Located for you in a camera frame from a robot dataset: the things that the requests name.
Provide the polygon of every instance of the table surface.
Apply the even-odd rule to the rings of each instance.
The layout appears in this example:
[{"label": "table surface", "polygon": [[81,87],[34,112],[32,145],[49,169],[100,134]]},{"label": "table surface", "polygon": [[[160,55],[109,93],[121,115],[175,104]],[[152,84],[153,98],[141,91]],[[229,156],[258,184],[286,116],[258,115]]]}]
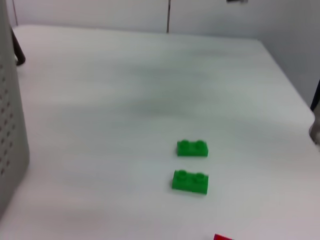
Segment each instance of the table surface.
[{"label": "table surface", "polygon": [[[257,40],[22,26],[30,166],[5,240],[315,240],[313,114]],[[177,157],[181,139],[208,158]],[[172,190],[209,174],[206,196]]]}]

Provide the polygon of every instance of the green lego brick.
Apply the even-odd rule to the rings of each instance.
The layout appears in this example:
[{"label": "green lego brick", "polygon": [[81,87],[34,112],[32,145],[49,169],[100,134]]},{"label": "green lego brick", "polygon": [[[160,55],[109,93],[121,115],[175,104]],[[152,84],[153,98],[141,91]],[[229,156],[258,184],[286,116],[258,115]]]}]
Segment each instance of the green lego brick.
[{"label": "green lego brick", "polygon": [[172,189],[207,194],[209,176],[201,172],[190,173],[185,170],[174,171]]},{"label": "green lego brick", "polygon": [[191,142],[182,140],[177,142],[176,153],[182,157],[208,157],[208,146],[205,141]]}]

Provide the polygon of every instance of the lego stud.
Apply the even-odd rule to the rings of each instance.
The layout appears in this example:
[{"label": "lego stud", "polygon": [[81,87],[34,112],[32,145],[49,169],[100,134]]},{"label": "lego stud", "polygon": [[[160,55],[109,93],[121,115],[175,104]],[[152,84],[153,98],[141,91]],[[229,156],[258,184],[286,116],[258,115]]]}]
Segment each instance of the lego stud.
[{"label": "lego stud", "polygon": [[201,140],[196,141],[196,143],[195,143],[196,149],[203,149],[205,147],[206,147],[206,144],[204,141],[201,141]]},{"label": "lego stud", "polygon": [[198,184],[203,183],[205,181],[205,175],[201,172],[198,172],[194,176],[194,181]]},{"label": "lego stud", "polygon": [[178,171],[178,179],[184,181],[187,179],[187,172],[185,170]]},{"label": "lego stud", "polygon": [[188,140],[182,140],[180,142],[180,146],[181,149],[187,149],[189,147],[189,141]]}]

